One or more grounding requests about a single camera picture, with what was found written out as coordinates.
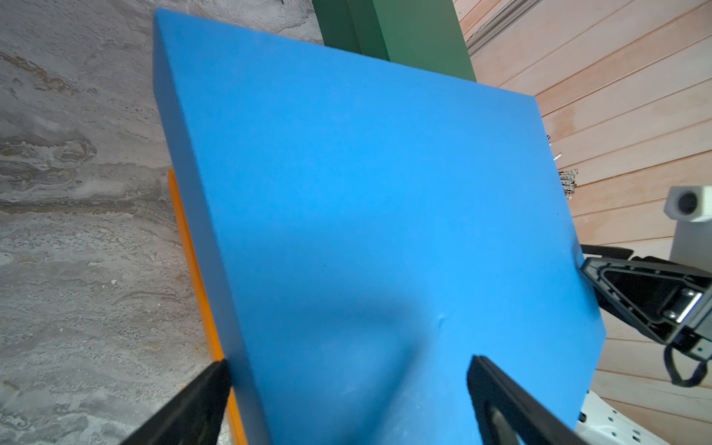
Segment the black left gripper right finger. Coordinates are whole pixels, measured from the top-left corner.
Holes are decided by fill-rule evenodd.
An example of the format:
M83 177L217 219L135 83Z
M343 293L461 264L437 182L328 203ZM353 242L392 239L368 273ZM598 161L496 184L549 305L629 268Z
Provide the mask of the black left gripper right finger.
M472 357L467 388L484 444L585 442L485 356Z

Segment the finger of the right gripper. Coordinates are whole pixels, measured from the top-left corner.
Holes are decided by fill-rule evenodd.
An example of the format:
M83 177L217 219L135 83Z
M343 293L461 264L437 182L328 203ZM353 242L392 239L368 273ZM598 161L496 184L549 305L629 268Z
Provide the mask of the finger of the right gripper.
M654 257L591 257L581 267L599 305L659 344L711 339L711 274Z

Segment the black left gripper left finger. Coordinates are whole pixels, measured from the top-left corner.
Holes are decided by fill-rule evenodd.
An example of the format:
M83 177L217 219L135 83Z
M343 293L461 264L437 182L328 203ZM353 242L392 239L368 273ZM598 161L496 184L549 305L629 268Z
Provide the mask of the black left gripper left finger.
M228 362L211 363L122 445L216 444L230 389Z

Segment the blue shoebox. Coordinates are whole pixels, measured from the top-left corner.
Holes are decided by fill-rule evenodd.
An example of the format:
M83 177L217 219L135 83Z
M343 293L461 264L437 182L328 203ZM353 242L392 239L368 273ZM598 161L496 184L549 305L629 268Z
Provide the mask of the blue shoebox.
M154 95L251 444L575 426L606 330L532 96L160 9Z

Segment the green shoebox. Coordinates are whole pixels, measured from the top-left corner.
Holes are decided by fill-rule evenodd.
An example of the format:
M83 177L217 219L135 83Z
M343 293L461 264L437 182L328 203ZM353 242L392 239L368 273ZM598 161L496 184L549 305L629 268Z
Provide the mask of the green shoebox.
M449 0L313 0L324 44L476 81Z

